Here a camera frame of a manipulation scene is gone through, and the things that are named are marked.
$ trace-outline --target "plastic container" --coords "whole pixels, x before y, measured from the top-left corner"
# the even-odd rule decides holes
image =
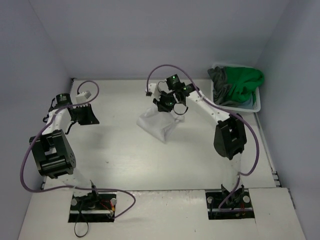
[[[215,67],[236,67],[236,68],[253,68],[252,66],[245,66],[245,65],[238,65],[238,64],[229,64],[229,63],[214,63],[212,65],[212,68],[214,69]],[[211,81],[211,100],[214,101],[214,82]],[[231,107],[231,106],[221,106],[217,105],[222,109],[226,110],[231,110],[236,113],[257,113],[261,109],[261,102],[260,102],[260,93],[259,93],[259,87],[255,89],[255,102],[253,103],[252,109],[246,109],[246,108],[241,108],[241,107]]]

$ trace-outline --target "white table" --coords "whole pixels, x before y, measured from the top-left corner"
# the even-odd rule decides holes
[[[255,219],[208,220],[204,190],[220,189],[222,181],[222,159],[213,148],[214,129],[190,110],[163,144],[136,125],[138,116],[152,104],[152,98],[145,97],[144,80],[97,82],[101,94],[92,109],[100,125],[76,124],[68,135],[77,168],[99,188],[133,191],[137,203],[114,223],[90,223],[85,239],[305,239],[288,190],[275,185],[252,114],[244,118],[258,135],[260,159],[255,172],[242,181],[249,188]],[[80,83],[75,81],[72,87],[74,102]],[[210,81],[196,84],[210,96]],[[91,84],[82,90],[96,92]],[[256,154],[253,137],[246,133],[243,172],[252,167]],[[48,179],[45,188],[59,184]],[[77,239],[74,223],[68,223],[71,197],[66,190],[33,194],[19,240]],[[122,193],[117,199],[118,213],[132,201]]]

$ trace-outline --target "gray wall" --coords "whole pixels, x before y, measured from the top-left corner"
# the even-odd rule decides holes
[[[292,0],[257,63],[265,74],[259,118],[308,240],[320,238],[319,23],[320,1]]]
[[[71,76],[118,79],[164,63],[195,78],[215,60],[254,65],[289,0],[30,2]]]
[[[29,137],[43,126],[51,99],[69,89],[69,76],[27,0],[0,1],[0,59],[0,239],[16,240],[31,197],[19,179]],[[25,177],[40,186],[32,156]]]

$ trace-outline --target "gray cloth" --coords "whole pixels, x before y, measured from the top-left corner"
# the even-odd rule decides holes
[[[208,69],[208,74],[213,81],[213,102],[220,106],[238,107],[241,103],[237,101],[225,101],[225,96],[230,91],[232,84],[228,84],[226,68],[216,66]]]

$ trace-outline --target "white cloth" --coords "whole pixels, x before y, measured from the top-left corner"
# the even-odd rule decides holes
[[[136,124],[165,143],[177,124],[184,120],[185,116],[170,112],[159,112],[158,107],[153,105],[138,118]]]

